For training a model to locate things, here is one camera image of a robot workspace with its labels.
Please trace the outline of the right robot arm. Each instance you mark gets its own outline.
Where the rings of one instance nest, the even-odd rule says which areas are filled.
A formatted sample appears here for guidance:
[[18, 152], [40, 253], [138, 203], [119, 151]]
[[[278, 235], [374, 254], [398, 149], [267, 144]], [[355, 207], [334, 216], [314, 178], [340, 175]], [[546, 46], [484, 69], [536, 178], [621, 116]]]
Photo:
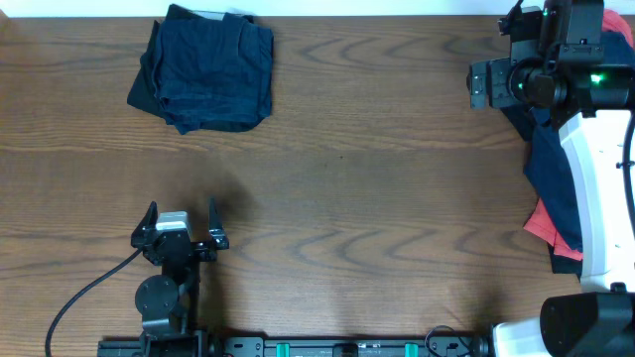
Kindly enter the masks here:
[[495, 325], [476, 356], [634, 352], [634, 54], [602, 30], [602, 0], [517, 3], [498, 22], [503, 59], [473, 63], [472, 108], [545, 109], [568, 160], [581, 228], [581, 291]]

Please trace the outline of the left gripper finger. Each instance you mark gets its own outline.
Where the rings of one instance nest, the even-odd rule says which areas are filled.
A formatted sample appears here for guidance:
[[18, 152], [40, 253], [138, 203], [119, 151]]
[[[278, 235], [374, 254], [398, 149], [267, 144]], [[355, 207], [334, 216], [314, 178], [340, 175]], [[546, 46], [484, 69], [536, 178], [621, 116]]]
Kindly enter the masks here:
[[155, 201], [152, 201], [137, 227], [133, 230], [132, 238], [144, 238], [151, 230], [155, 228], [158, 220], [158, 207]]
[[213, 197], [209, 200], [208, 234], [214, 242], [226, 241], [226, 233]]

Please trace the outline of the navy blue shorts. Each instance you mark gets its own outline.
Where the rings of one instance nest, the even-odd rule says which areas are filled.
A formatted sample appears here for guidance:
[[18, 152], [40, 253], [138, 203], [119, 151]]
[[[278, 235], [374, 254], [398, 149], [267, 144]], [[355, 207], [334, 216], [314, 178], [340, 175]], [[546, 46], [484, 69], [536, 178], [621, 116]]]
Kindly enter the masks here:
[[158, 30], [154, 96], [180, 134], [249, 131], [273, 109], [274, 34], [247, 19], [171, 19]]

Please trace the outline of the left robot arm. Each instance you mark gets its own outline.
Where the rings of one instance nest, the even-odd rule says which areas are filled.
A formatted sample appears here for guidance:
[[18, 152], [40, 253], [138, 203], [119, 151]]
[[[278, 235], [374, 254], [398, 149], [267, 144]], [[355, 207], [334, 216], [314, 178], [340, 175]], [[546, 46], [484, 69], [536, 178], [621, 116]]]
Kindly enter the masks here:
[[146, 336], [168, 340], [191, 333], [197, 310], [199, 265], [216, 261], [217, 252], [229, 248], [213, 199], [209, 202], [207, 233], [207, 239], [194, 242], [185, 211], [161, 213], [152, 202], [131, 234], [131, 246], [161, 269], [135, 293]]

